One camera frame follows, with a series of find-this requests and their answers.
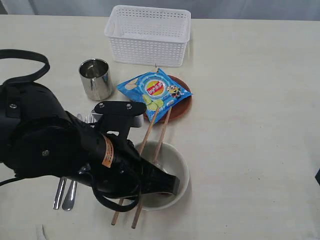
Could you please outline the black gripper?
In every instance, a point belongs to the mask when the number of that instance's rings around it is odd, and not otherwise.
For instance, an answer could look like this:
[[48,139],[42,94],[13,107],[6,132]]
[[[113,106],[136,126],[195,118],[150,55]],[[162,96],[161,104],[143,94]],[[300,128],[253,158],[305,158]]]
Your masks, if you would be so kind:
[[94,129],[77,130],[74,179],[106,198],[133,198],[165,193],[177,195],[180,180],[140,156],[133,143]]

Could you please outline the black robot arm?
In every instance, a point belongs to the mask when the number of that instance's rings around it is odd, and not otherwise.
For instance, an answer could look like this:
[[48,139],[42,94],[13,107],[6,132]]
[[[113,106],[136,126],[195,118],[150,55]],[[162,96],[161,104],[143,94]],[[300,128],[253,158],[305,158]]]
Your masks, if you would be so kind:
[[0,93],[0,160],[20,179],[66,177],[111,199],[176,195],[180,180],[142,158],[128,139],[144,103],[103,101],[85,123],[45,86],[4,85]]

